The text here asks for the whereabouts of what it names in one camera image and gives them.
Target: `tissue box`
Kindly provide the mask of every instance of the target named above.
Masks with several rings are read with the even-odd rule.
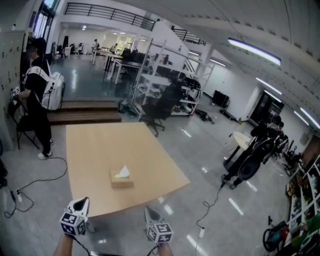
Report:
[[[115,175],[118,174],[119,170],[110,170],[110,182],[111,188],[130,188],[134,186],[134,180],[130,175],[127,178],[116,178]]]

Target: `white backpack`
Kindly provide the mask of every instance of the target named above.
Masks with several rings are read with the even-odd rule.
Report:
[[[37,74],[46,81],[46,87],[43,92],[42,101],[39,100],[36,93],[34,93],[35,97],[40,102],[43,108],[48,110],[57,110],[62,101],[62,92],[65,86],[65,78],[59,72],[51,74],[49,63],[47,60],[45,60],[45,62],[48,66],[49,75],[47,75],[47,73],[43,71],[41,67],[33,66],[29,68],[26,76],[28,77],[29,74]]]

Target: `desk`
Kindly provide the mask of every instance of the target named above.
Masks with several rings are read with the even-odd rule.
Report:
[[[145,204],[190,182],[143,122],[66,126],[73,199],[90,198],[89,217]],[[134,187],[111,188],[110,169],[126,165]]]
[[[123,59],[114,59],[114,63],[113,63],[113,67],[112,67],[112,71],[111,71],[111,79],[114,75],[115,69],[116,69],[116,65],[119,65],[119,69],[118,69],[118,73],[116,74],[116,78],[115,78],[115,84],[118,84],[118,80],[119,80],[119,76],[120,76],[120,72],[122,67],[129,67],[129,68],[134,68],[134,69],[141,69],[142,68],[142,64],[138,63],[138,62],[133,62],[133,61],[127,61],[127,60],[123,60]]]
[[[249,143],[251,141],[250,137],[248,137],[247,135],[245,135],[241,132],[238,132],[238,131],[235,131],[233,133],[233,137],[234,137],[236,143],[238,144],[238,146],[233,151],[233,153],[230,155],[230,157],[223,161],[223,165],[226,170],[228,170],[234,164],[234,162],[231,161],[231,159],[236,155],[236,153],[239,151],[239,149],[242,148],[243,150],[247,150],[247,148],[249,147]]]

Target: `shelving unit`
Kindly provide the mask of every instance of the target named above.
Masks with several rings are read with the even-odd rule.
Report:
[[[311,190],[311,194],[312,194],[312,200],[311,202],[309,202],[309,204],[307,204],[306,200],[305,200],[305,195],[304,195],[304,191],[302,189],[302,187],[300,187],[300,193],[301,193],[301,197],[297,197],[296,195],[292,195],[291,197],[291,208],[290,208],[290,218],[289,221],[287,222],[288,226],[289,226],[289,230],[294,226],[294,225],[299,225],[301,222],[306,222],[306,213],[308,212],[308,210],[313,206],[314,208],[314,215],[320,213],[320,209],[318,206],[318,201],[320,200],[320,193],[318,192],[318,190],[316,190],[316,187],[319,188],[320,186],[320,171],[319,168],[317,166],[318,164],[318,160],[319,160],[319,156],[316,159],[316,161],[313,163],[313,165],[311,166],[311,168],[307,171],[304,172],[304,170],[301,168],[300,164],[298,164],[298,167],[296,168],[296,171],[294,172],[294,174],[290,177],[290,181],[298,174],[302,173],[302,180],[303,179],[307,179],[309,186],[310,186],[310,190]],[[296,200],[301,200],[301,210],[297,209],[296,211],[294,211],[294,205]],[[289,233],[286,240],[285,240],[285,246],[288,245],[288,243],[292,240],[292,235]]]
[[[146,67],[146,68],[152,67],[153,72],[152,72],[152,74],[144,74],[143,73],[144,68],[141,68],[140,72],[138,74],[137,80],[136,80],[136,84],[131,91],[131,107],[137,112],[137,114],[139,115],[138,116],[139,119],[144,114],[142,106],[144,104],[146,104],[147,97],[148,98],[156,98],[156,99],[161,97],[161,95],[159,95],[159,96],[152,95],[152,91],[154,91],[153,88],[155,88],[155,86],[165,87],[165,86],[169,86],[171,84],[171,81],[168,78],[157,76],[158,67],[163,67],[163,68],[167,68],[171,71],[176,71],[177,76],[179,76],[181,73],[184,73],[186,76],[191,76],[192,78],[196,78],[199,81],[199,83],[201,84],[201,89],[199,90],[200,95],[199,95],[199,97],[197,97],[197,99],[195,101],[191,101],[191,100],[187,100],[187,99],[180,100],[181,103],[191,104],[191,112],[184,112],[184,111],[173,112],[173,113],[171,113],[171,115],[173,115],[173,116],[192,116],[194,114],[194,112],[200,102],[200,98],[203,94],[203,90],[206,87],[208,80],[210,78],[210,75],[213,71],[214,64],[211,64],[211,63],[210,63],[210,65],[205,64],[204,62],[202,62],[198,59],[194,59],[189,56],[183,55],[179,51],[175,51],[172,48],[167,47],[166,43],[167,43],[166,40],[163,43],[155,43],[155,42],[153,42],[153,40],[150,41],[150,43],[147,47],[147,53],[146,53],[145,58],[142,63],[142,67]],[[152,60],[152,56],[150,53],[151,47],[160,48],[159,57],[157,58],[157,60]],[[186,69],[174,67],[173,65],[160,63],[160,59],[161,59],[161,56],[164,51],[169,51],[170,53],[174,53],[174,54],[179,55],[185,59],[189,59],[194,62],[197,62],[199,64],[199,67],[196,69],[196,72],[190,72]],[[200,72],[202,66],[205,67],[203,73]],[[188,94],[188,91],[191,90],[189,87],[186,87],[186,86],[182,86],[181,88],[183,90],[186,90],[187,94]]]

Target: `wooden step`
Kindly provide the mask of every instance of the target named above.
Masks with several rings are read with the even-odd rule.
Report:
[[[121,122],[121,116],[116,111],[66,111],[48,113],[47,116],[52,126]]]
[[[114,101],[64,101],[60,112],[67,111],[117,111],[118,105]]]

